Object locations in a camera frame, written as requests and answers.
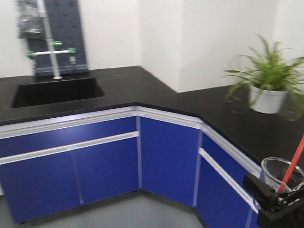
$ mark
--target pegboard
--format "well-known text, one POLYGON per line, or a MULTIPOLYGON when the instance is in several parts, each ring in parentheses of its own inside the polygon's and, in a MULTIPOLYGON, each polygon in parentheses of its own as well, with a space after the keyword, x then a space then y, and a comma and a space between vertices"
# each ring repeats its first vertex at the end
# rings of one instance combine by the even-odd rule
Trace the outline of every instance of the pegboard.
MULTIPOLYGON (((76 48, 76 65, 71 65, 68 54, 56 55, 61 74, 88 72, 77 0, 44 0, 53 40, 61 40, 63 46, 56 50, 76 48)), ((44 40, 28 39, 30 50, 48 51, 44 40)), ((35 75, 53 75, 49 55, 36 57, 35 75)))

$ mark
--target black clamp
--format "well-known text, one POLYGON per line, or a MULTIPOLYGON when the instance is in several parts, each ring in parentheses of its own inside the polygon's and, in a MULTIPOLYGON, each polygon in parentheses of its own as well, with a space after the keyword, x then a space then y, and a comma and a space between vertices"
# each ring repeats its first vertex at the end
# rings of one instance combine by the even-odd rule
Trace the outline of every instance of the black clamp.
POLYGON ((304 190, 276 193, 252 174, 245 175, 243 186, 261 207, 257 217, 261 228, 304 228, 304 190))

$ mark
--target plastic bag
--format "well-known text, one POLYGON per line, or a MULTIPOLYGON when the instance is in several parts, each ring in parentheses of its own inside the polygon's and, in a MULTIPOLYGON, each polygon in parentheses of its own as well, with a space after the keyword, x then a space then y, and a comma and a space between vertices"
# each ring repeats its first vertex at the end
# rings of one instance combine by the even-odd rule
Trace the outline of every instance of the plastic bag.
POLYGON ((37 0, 18 0, 20 8, 19 37, 45 39, 42 18, 39 15, 37 0))

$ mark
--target lab faucet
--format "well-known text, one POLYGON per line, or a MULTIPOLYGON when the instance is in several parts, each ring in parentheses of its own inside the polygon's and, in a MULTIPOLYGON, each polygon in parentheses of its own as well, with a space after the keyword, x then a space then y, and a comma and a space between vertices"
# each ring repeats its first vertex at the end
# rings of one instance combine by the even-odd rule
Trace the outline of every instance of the lab faucet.
POLYGON ((53 74, 54 74, 53 79, 61 79, 62 76, 60 75, 56 54, 64 54, 64 53, 69 54, 70 64, 75 65, 76 64, 76 57, 75 57, 76 49, 73 47, 70 47, 70 48, 68 48, 68 50, 60 50, 60 51, 55 50, 55 47, 60 47, 62 45, 62 42, 54 41, 52 38, 51 27, 49 24, 44 0, 38 0, 37 7, 38 7, 39 15, 42 18, 48 51, 34 52, 34 51, 30 50, 30 51, 28 51, 27 55, 29 58, 31 58, 33 60, 35 59, 36 56, 50 55, 51 65, 52 65, 53 74))

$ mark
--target black sink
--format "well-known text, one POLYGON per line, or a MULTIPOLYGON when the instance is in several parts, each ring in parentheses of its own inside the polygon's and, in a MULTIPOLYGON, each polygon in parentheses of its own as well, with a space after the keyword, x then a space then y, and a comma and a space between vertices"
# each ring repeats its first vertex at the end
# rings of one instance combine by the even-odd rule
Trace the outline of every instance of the black sink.
POLYGON ((21 84, 12 107, 20 108, 104 96, 95 78, 21 84))

